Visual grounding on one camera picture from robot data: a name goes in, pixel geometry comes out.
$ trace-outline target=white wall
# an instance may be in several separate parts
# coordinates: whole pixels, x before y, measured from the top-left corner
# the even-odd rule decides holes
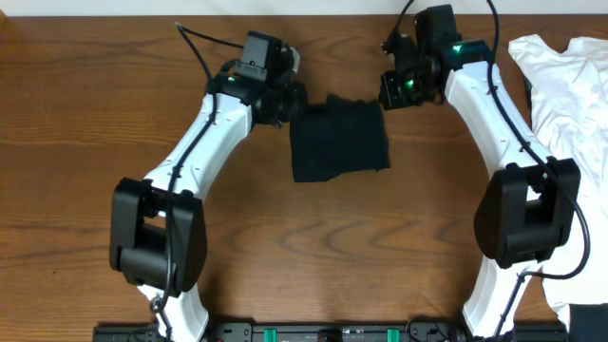
[[[390,14],[407,0],[0,0],[7,15]],[[485,0],[418,0],[415,13],[451,3],[457,13],[489,13]],[[494,0],[499,13],[608,13],[608,0]]]

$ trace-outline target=green clip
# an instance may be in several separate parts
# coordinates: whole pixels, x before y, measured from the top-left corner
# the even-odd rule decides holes
[[[388,342],[399,342],[399,330],[398,329],[389,329],[387,331],[387,335],[389,336]]]
[[[276,342],[276,329],[266,329],[264,331],[264,342]]]

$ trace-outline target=black mount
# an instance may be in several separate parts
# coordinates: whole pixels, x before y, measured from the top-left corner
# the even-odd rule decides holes
[[[547,166],[577,197],[579,167],[572,159],[549,158]],[[539,194],[526,200],[528,189]],[[486,257],[501,268],[516,262],[547,260],[570,236],[574,207],[558,186],[535,165],[509,164],[494,173],[475,214],[475,238]]]
[[[167,262],[165,230],[145,223],[167,207],[166,191],[151,180],[123,178],[114,190],[110,235],[110,266],[133,285],[164,288]],[[197,283],[207,257],[202,200],[191,192],[173,195],[171,250],[174,277],[170,295],[177,297]]]
[[[232,67],[234,74],[229,73]],[[306,87],[291,82],[298,68],[299,55],[289,45],[250,31],[241,59],[226,63],[213,82],[218,93],[252,107],[254,124],[281,127],[306,109]]]
[[[385,110],[436,102],[438,96],[442,104],[449,72],[489,56],[484,41],[462,41],[451,5],[425,9],[414,21],[418,46],[399,28],[382,44],[395,64],[395,70],[381,76],[378,100]]]
[[[517,324],[513,331],[496,339],[472,339],[457,326],[440,320],[323,326],[225,323],[207,331],[206,340],[213,342],[568,342],[568,332],[562,324]],[[164,342],[157,332],[156,325],[98,327],[93,331],[93,342]]]

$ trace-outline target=wood grain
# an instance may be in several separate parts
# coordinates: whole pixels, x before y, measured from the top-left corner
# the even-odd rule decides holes
[[[4,24],[7,22],[7,15],[0,9],[0,33],[4,29]]]
[[[394,16],[11,18],[0,38],[0,339],[90,340],[100,322],[152,315],[110,270],[110,199],[141,178],[200,108],[204,75],[173,22],[242,43],[247,30],[298,48],[312,102],[373,99],[391,69],[379,43]],[[458,16],[490,39],[488,16]],[[605,16],[505,16],[499,64],[527,112],[508,41],[538,33],[563,50],[608,38]],[[404,24],[411,30],[411,22]],[[217,70],[238,57],[198,41]],[[392,168],[296,184],[289,129],[257,126],[205,204],[199,280],[212,314],[271,321],[456,317],[481,253],[472,216],[487,184],[481,155],[449,105],[386,113]],[[533,281],[519,319],[555,319]]]

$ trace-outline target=black bracket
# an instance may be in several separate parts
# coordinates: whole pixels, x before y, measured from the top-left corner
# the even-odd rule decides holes
[[[158,324],[96,327],[93,329],[93,342],[166,342],[158,331]]]
[[[580,171],[574,160],[549,158],[547,166],[574,199]],[[528,189],[539,194],[527,200]],[[547,260],[570,236],[574,207],[540,166],[515,163],[494,173],[475,213],[475,238],[486,257],[501,268],[536,259]]]
[[[425,102],[442,104],[449,73],[490,56],[484,41],[463,41],[451,5],[422,10],[414,22],[416,43],[395,28],[382,44],[385,53],[393,54],[395,64],[394,70],[381,77],[378,100],[385,110]]]
[[[133,285],[164,288],[167,270],[165,230],[144,222],[165,211],[166,191],[151,180],[123,178],[114,190],[110,266]],[[173,194],[172,245],[174,278],[170,295],[192,289],[207,256],[202,200],[189,191]]]
[[[478,339],[480,342],[568,342],[568,331],[561,323],[516,324],[511,332],[496,338]]]
[[[304,84],[292,82],[298,67],[299,55],[289,45],[250,31],[241,59],[228,62],[213,82],[217,92],[252,107],[254,124],[281,127],[307,104]]]

